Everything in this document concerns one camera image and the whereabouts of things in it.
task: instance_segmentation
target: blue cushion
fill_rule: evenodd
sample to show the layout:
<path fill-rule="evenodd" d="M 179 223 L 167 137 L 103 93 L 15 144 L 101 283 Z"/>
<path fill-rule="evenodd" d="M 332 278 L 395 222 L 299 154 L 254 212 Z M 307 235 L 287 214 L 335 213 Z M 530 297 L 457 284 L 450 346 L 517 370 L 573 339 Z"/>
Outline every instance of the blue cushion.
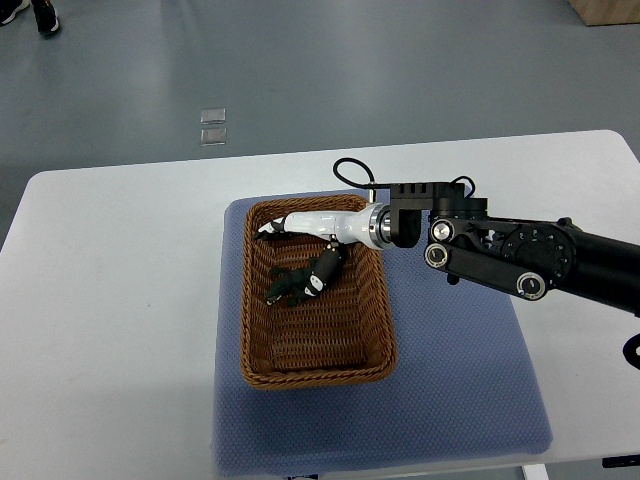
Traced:
<path fill-rule="evenodd" d="M 238 200 L 225 212 L 212 439 L 219 474 L 304 475 L 549 448 L 509 296 L 464 280 L 448 285 L 424 264 L 425 231 L 416 247 L 382 254 L 398 342 L 389 377 L 289 391 L 247 385 L 239 360 L 244 219 L 266 199 Z"/>

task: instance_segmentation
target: black cable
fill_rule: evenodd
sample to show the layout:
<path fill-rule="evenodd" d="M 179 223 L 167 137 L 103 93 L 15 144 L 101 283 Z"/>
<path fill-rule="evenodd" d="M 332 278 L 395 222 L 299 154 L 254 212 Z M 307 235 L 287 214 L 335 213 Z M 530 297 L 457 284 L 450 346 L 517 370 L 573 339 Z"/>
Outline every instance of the black cable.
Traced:
<path fill-rule="evenodd" d="M 354 163 L 354 164 L 358 165 L 359 167 L 362 167 L 362 169 L 365 172 L 367 172 L 367 175 L 369 176 L 369 183 L 367 183 L 367 184 L 356 183 L 356 182 L 354 182 L 352 180 L 349 180 L 344 175 L 342 175 L 338 171 L 338 167 L 340 165 L 342 165 L 343 163 Z M 344 157 L 344 158 L 341 158 L 340 160 L 336 160 L 336 162 L 333 164 L 333 174 L 339 180 L 341 180 L 342 182 L 344 182 L 347 185 L 349 185 L 351 187 L 354 187 L 354 188 L 362 188 L 364 190 L 382 190 L 384 188 L 387 188 L 387 189 L 391 188 L 391 184 L 390 183 L 376 183 L 376 181 L 375 181 L 375 179 L 373 177 L 373 172 L 371 171 L 371 169 L 367 166 L 366 163 L 364 163 L 361 160 L 358 160 L 357 158 Z M 460 175 L 459 177 L 457 177 L 454 180 L 452 180 L 450 183 L 453 185 L 454 183 L 458 183 L 460 180 L 466 180 L 467 182 L 469 182 L 469 185 L 471 186 L 471 191 L 465 196 L 465 198 L 469 198 L 476 191 L 476 184 L 471 179 L 471 177 L 467 177 L 466 175 Z"/>
<path fill-rule="evenodd" d="M 460 180 L 467 180 L 469 182 L 469 185 L 471 185 L 471 191 L 464 197 L 469 198 L 476 191 L 476 184 L 470 177 L 467 177 L 466 175 L 460 175 L 458 178 L 451 180 L 451 184 L 453 185 L 454 183 L 458 183 Z"/>
<path fill-rule="evenodd" d="M 362 167 L 364 169 L 365 172 L 367 172 L 367 175 L 369 176 L 369 182 L 370 183 L 356 183 L 352 180 L 349 180 L 348 178 L 346 178 L 344 175 L 342 175 L 339 171 L 338 171 L 338 167 L 340 165 L 342 165 L 343 163 L 355 163 L 356 165 L 358 165 L 359 167 Z M 376 183 L 374 177 L 373 177 L 373 172 L 371 171 L 371 169 L 362 161 L 356 159 L 356 158 L 350 158 L 350 157 L 345 157 L 345 158 L 341 158 L 340 160 L 337 160 L 336 163 L 333 164 L 333 174 L 338 177 L 339 180 L 343 181 L 344 183 L 346 183 L 347 185 L 354 187 L 354 188 L 362 188 L 364 190 L 382 190 L 384 188 L 391 188 L 391 184 L 390 183 Z"/>

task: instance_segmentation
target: wicker basket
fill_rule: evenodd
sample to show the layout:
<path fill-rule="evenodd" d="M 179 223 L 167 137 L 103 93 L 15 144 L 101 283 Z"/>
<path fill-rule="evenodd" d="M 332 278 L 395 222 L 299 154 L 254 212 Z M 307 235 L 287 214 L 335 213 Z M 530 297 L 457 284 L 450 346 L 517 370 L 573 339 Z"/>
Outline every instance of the wicker basket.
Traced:
<path fill-rule="evenodd" d="M 300 268 L 326 242 L 311 235 L 253 240 L 265 223 L 295 211 L 350 210 L 357 195 L 271 200 L 247 213 L 244 234 L 240 364 L 249 385 L 283 390 L 373 382 L 395 367 L 397 347 L 380 252 L 349 245 L 342 273 L 317 299 L 290 308 L 266 304 L 272 267 Z"/>

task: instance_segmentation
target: shoe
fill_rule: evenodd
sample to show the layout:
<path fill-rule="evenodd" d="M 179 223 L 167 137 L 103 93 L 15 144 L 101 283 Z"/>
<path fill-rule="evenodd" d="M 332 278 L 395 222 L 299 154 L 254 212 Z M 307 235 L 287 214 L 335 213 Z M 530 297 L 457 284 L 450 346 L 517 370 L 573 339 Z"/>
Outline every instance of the shoe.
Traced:
<path fill-rule="evenodd" d="M 36 15 L 36 23 L 38 24 L 38 33 L 40 35 L 45 37 L 54 35 L 60 28 L 60 21 L 49 0 L 44 0 L 42 5 L 34 5 L 33 13 Z"/>
<path fill-rule="evenodd" d="M 16 18 L 16 13 L 31 4 L 31 0 L 7 0 L 0 2 L 0 25 L 6 25 Z"/>

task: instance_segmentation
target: white table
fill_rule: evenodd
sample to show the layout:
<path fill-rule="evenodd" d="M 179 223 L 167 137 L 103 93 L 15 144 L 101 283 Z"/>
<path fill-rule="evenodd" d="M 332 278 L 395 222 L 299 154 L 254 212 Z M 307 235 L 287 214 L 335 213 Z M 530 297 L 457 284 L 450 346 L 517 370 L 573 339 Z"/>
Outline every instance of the white table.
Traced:
<path fill-rule="evenodd" d="M 331 166 L 345 155 L 380 182 L 469 175 L 493 216 L 570 215 L 640 243 L 640 165 L 609 131 L 41 173 L 0 252 L 0 478 L 212 478 L 223 212 L 243 197 L 342 189 Z M 562 292 L 514 305 L 549 451 L 349 476 L 640 452 L 640 372 L 621 354 L 640 321 Z"/>

